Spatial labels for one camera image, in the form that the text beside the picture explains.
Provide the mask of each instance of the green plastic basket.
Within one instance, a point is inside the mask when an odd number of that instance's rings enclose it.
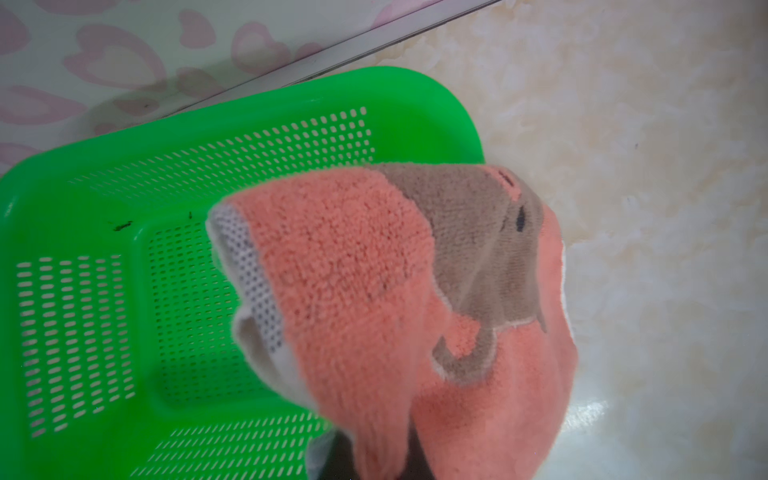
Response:
[[[36,155],[0,180],[0,478],[305,478],[327,423],[230,337],[208,209],[335,165],[481,163],[432,79],[366,68]]]

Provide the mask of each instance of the floral wallpaper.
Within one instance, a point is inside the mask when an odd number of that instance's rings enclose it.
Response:
[[[0,174],[181,108],[438,0],[0,2]]]

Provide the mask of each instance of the polka dot trim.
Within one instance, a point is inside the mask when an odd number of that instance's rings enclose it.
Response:
[[[259,262],[259,252],[250,238],[248,224],[231,205],[220,205],[210,213],[211,223],[223,241],[222,252],[237,272],[238,292],[250,306],[262,342],[270,355],[283,345],[283,315],[277,308],[272,287]]]

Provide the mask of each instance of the towel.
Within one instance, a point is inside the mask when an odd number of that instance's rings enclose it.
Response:
[[[314,171],[224,199],[207,230],[248,363],[343,433],[359,478],[405,478],[414,437],[437,480],[533,477],[577,352],[557,219],[512,172]]]

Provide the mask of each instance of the beige marbled tile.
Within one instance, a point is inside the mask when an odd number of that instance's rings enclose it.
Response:
[[[768,3],[502,2],[367,65],[559,216],[581,364],[538,477],[768,478]]]

